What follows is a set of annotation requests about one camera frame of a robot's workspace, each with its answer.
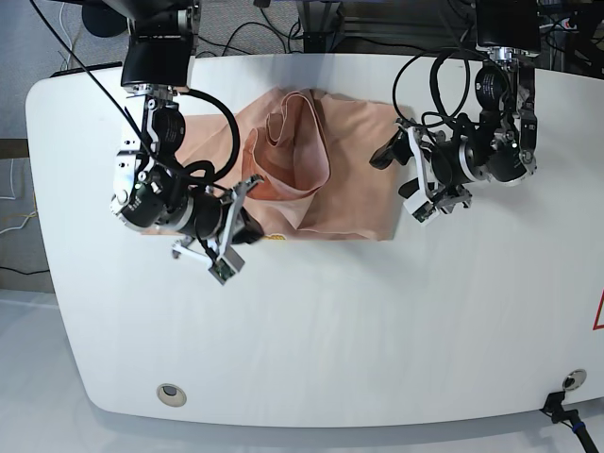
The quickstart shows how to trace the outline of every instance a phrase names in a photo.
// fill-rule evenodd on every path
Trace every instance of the floor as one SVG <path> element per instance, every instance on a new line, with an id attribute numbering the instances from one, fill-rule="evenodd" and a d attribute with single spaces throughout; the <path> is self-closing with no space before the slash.
<path id="1" fill-rule="evenodd" d="M 61 3 L 36 0 L 42 13 L 52 26 L 59 28 Z M 94 65 L 123 61 L 127 51 L 127 34 L 101 39 L 91 35 L 81 21 L 81 8 L 65 5 L 63 24 L 75 42 L 75 52 L 85 64 Z M 293 2 L 274 1 L 267 10 L 271 22 L 279 30 L 289 32 L 297 20 Z M 202 37 L 216 43 L 226 43 L 235 29 L 249 21 L 265 23 L 252 0 L 203 0 Z M 242 29 L 232 45 L 254 54 L 282 52 L 275 35 L 259 25 Z M 299 50 L 300 42 L 293 43 Z M 223 47 L 201 42 L 198 52 L 211 51 L 220 55 Z M 27 137 L 25 125 L 25 99 L 31 87 L 58 71 L 64 63 L 60 46 L 44 27 L 26 0 L 0 2 L 0 139 Z M 10 195 L 10 160 L 0 160 L 0 197 Z M 33 185 L 28 159 L 14 162 L 15 189 L 18 200 L 0 200 L 0 231 L 17 227 L 21 217 L 6 217 L 33 211 Z M 25 227 L 0 235 L 0 266 L 22 271 L 47 269 L 40 223 L 30 219 Z M 49 274 L 20 276 L 0 270 L 0 288 L 52 293 Z"/>

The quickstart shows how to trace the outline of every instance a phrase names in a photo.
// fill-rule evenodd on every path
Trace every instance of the white tabletop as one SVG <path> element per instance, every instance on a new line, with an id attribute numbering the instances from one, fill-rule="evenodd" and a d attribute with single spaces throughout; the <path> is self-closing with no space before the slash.
<path id="1" fill-rule="evenodd" d="M 199 60 L 193 88 L 238 110 L 274 88 L 388 102 L 395 56 Z M 401 102 L 433 109 L 431 59 Z M 459 100 L 462 64 L 441 71 Z M 120 71 L 98 73 L 119 99 Z M 181 100 L 185 114 L 213 111 Z M 368 427 L 539 409 L 577 368 L 569 402 L 604 396 L 604 85 L 537 73 L 537 175 L 470 187 L 470 210 L 427 228 L 404 214 L 385 243 L 260 242 L 220 287 L 172 238 L 144 237 L 109 213 L 122 120 L 85 75 L 27 98 L 42 234 L 88 396 L 107 411 L 270 427 Z M 474 96 L 465 111 L 478 117 Z M 182 388 L 163 405 L 162 383 Z"/>

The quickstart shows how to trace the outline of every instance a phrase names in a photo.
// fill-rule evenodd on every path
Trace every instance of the red warning triangle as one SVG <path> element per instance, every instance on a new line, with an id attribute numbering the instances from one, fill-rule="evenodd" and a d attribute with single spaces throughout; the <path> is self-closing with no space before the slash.
<path id="1" fill-rule="evenodd" d="M 602 309 L 602 306 L 604 306 L 604 293 L 602 293 L 602 298 L 600 299 L 600 306 L 597 309 L 596 321 L 594 322 L 594 330 L 604 328 L 604 310 Z"/>

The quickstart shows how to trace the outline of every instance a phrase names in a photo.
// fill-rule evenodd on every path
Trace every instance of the pink cloth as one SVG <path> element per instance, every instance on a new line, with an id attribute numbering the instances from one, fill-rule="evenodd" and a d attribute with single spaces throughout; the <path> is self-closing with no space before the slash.
<path id="1" fill-rule="evenodd" d="M 236 118 L 243 149 L 220 184 L 231 187 L 253 174 L 264 177 L 244 206 L 268 236 L 392 238 L 397 166 L 379 171 L 369 165 L 396 133 L 392 106 L 274 89 Z M 186 122 L 176 158 L 184 165 L 209 159 L 220 168 L 231 146 L 227 121 L 210 115 Z"/>

